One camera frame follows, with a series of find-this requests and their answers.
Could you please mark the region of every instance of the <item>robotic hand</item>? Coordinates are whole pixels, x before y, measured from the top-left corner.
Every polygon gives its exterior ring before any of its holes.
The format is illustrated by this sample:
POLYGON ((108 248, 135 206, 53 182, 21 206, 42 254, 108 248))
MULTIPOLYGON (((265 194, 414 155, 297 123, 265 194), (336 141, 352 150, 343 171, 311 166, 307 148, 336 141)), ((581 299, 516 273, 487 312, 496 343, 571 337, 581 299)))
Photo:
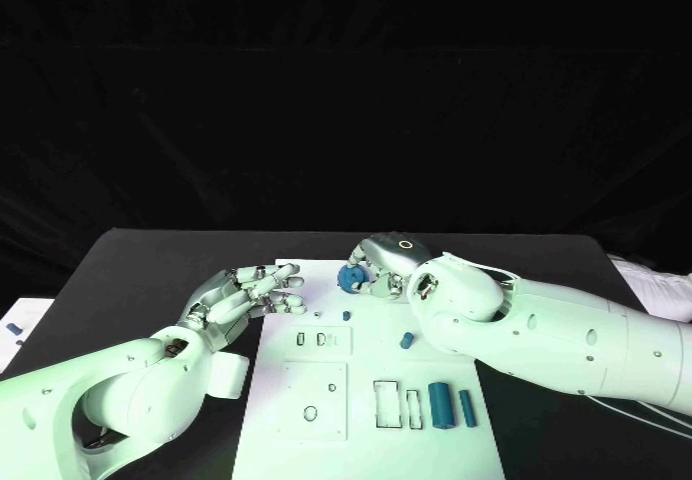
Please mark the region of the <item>robotic hand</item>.
POLYGON ((241 395, 248 359, 219 350, 266 313, 303 314, 297 265, 219 272, 176 326, 0 383, 3 478, 104 479, 187 429, 204 394, 241 395), (102 427, 83 444, 73 420, 102 427))
POLYGON ((434 257, 399 233, 360 242, 346 268, 363 261, 376 279, 352 292, 408 301, 439 351, 559 392, 692 415, 692 325, 450 253, 434 257))

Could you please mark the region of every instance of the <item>oval hole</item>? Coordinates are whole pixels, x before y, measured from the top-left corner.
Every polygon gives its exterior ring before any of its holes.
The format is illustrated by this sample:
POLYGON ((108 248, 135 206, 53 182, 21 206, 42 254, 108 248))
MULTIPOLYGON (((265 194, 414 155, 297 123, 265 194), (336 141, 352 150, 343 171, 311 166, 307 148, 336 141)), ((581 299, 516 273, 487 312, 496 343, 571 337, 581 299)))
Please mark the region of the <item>oval hole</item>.
POLYGON ((588 332, 587 332, 587 343, 589 345, 595 345, 595 341, 598 340, 598 335, 595 334, 595 330, 591 329, 588 332))
POLYGON ((317 418, 317 409, 314 407, 305 407, 303 412, 303 418, 311 422, 317 418))
POLYGON ((29 430, 33 430, 36 428, 36 419, 33 418, 29 408, 21 410, 21 420, 24 421, 24 425, 29 427, 29 430))

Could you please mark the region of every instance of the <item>white cloth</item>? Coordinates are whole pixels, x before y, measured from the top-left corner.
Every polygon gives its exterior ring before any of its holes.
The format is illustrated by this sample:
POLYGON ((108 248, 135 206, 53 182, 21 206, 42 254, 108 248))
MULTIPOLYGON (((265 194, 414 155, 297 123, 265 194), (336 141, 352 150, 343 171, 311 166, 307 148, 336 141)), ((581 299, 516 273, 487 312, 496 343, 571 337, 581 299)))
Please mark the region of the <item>white cloth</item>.
POLYGON ((660 273, 620 257, 610 255, 610 259, 646 311, 657 317, 689 322, 692 320, 692 274, 660 273))

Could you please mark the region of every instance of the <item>robot forearm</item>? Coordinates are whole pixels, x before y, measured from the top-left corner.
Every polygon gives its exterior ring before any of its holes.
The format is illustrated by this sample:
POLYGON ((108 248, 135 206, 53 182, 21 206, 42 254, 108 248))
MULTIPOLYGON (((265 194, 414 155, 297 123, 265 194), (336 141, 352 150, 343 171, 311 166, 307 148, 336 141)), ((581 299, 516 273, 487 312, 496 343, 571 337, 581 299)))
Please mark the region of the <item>robot forearm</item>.
POLYGON ((444 352, 552 390, 692 415, 690 325, 448 254, 416 269, 408 299, 444 352))

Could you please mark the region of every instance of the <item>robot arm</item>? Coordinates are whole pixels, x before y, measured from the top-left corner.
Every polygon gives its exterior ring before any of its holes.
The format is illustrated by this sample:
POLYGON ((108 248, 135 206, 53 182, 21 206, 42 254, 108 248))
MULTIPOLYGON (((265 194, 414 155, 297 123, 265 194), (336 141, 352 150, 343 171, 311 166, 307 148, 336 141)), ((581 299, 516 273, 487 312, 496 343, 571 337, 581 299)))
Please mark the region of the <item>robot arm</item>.
POLYGON ((305 312, 300 296, 274 291, 303 284, 297 272, 290 264, 220 272, 177 325, 0 383, 7 478, 106 478, 184 432, 206 394, 239 397, 248 359, 219 350, 249 318, 305 312), (86 444, 72 428, 80 412, 102 427, 86 444))
MULTIPOLYGON (((448 253, 418 251, 415 268, 401 270, 390 259, 408 252, 398 244, 418 243, 377 235, 356 250, 375 250, 379 271, 401 277, 399 295, 438 350, 559 392, 638 400, 692 415, 692 325, 448 253)), ((379 275, 370 285, 385 281, 379 275)), ((353 290, 379 292, 365 285, 353 290)))

